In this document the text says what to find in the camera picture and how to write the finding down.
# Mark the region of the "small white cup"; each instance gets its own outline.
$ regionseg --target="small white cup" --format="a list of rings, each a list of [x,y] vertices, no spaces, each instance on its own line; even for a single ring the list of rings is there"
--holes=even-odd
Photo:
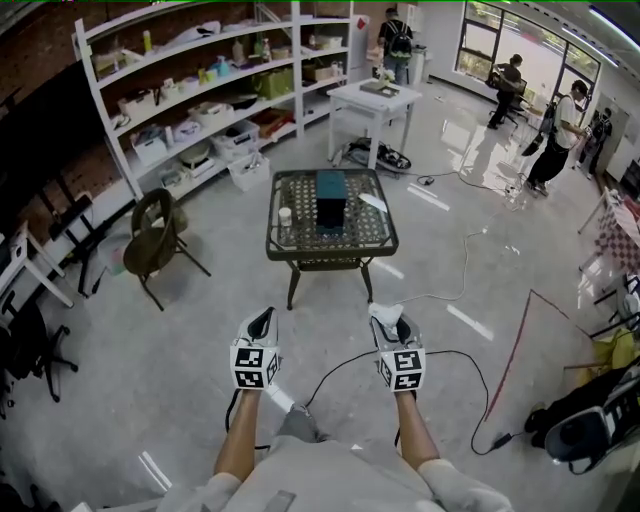
[[[288,228],[291,226],[291,208],[280,208],[278,217],[280,217],[280,225],[282,227]]]

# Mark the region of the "shoe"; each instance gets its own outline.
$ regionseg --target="shoe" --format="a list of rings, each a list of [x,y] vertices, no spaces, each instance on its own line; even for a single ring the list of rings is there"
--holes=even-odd
[[[544,197],[549,196],[549,191],[547,190],[547,186],[544,183],[536,183],[536,189],[540,192]]]
[[[538,191],[536,190],[536,187],[529,180],[524,182],[524,189],[533,197],[538,197]]]

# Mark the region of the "small white table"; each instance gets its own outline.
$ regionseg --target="small white table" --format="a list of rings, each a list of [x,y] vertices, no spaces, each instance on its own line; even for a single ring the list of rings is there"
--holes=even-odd
[[[18,232],[9,242],[9,249],[11,251],[11,263],[0,274],[0,295],[9,287],[11,282],[17,277],[23,268],[26,268],[33,276],[40,281],[47,289],[53,293],[65,306],[73,307],[73,301],[67,297],[60,289],[53,284],[42,271],[35,266],[35,264],[28,257],[28,246],[31,244],[38,254],[42,256],[42,259],[60,276],[64,277],[64,272],[56,264],[55,261],[49,256],[44,248],[38,243],[38,241],[29,232],[27,223],[25,222],[20,226]]]
[[[382,125],[389,118],[394,117],[394,114],[404,113],[407,110],[407,119],[404,125],[404,132],[402,133],[402,143],[400,144],[400,153],[404,153],[404,148],[407,143],[407,136],[409,135],[409,127],[411,126],[411,117],[413,116],[413,104],[422,98],[422,94],[408,89],[407,87],[399,87],[397,85],[390,85],[389,87],[400,91],[393,98],[385,98],[377,94],[360,90],[362,84],[368,82],[376,82],[375,78],[368,78],[361,82],[345,85],[332,89],[328,92],[330,96],[330,110],[329,110],[329,160],[333,159],[335,154],[335,140],[333,136],[333,129],[335,124],[336,110],[342,106],[353,105],[358,109],[365,110],[373,116],[373,129],[371,130],[371,150],[369,151],[369,162],[367,167],[369,169],[376,168],[376,160],[378,156],[378,145],[380,143],[380,134],[382,132]]]

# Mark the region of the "checkered cloth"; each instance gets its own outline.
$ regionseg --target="checkered cloth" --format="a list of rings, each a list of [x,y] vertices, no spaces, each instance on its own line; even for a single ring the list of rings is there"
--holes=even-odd
[[[611,257],[619,270],[637,274],[640,270],[640,232],[631,212],[607,197],[607,209],[598,221],[598,256]]]

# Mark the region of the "black office chair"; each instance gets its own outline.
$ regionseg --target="black office chair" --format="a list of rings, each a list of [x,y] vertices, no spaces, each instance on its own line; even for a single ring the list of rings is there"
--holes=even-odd
[[[33,373],[42,378],[47,377],[49,393],[54,402],[60,397],[53,391],[52,366],[53,363],[65,364],[72,372],[78,371],[78,366],[56,355],[56,349],[62,334],[69,334],[69,328],[61,325],[51,337],[47,334],[47,327],[42,314],[35,302],[28,300],[16,311],[11,302],[15,292],[11,291],[2,305],[2,314],[9,311],[13,320],[9,324],[10,340],[0,347],[0,361],[4,368],[16,379],[24,379]]]

